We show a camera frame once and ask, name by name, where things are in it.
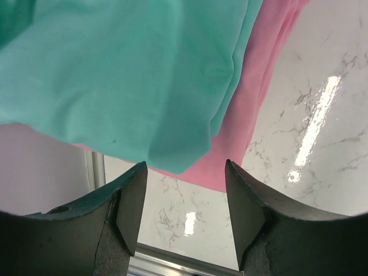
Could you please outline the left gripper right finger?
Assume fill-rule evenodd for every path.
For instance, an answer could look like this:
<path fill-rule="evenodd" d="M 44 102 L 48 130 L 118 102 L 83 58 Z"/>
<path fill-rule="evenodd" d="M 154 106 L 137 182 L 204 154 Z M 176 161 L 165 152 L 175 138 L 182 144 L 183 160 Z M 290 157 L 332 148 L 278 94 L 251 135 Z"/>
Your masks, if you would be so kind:
<path fill-rule="evenodd" d="M 367 274 L 367 214 L 344 216 L 303 204 L 232 161 L 225 181 L 244 275 Z"/>

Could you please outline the teal t shirt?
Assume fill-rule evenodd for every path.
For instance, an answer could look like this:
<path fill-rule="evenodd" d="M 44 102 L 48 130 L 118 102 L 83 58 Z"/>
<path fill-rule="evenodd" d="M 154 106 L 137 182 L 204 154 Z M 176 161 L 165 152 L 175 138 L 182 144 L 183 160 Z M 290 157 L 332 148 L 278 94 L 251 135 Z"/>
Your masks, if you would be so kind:
<path fill-rule="evenodd" d="M 2 1 L 1 123 L 180 174 L 214 146 L 261 1 Z"/>

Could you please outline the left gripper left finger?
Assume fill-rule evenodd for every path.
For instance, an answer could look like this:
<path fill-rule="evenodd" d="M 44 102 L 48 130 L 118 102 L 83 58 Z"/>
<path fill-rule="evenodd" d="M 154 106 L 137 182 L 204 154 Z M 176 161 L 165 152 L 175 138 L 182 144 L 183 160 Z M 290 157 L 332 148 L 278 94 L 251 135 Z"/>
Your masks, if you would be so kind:
<path fill-rule="evenodd" d="M 2 275 L 127 275 L 141 224 L 143 162 L 48 213 L 1 213 Z"/>

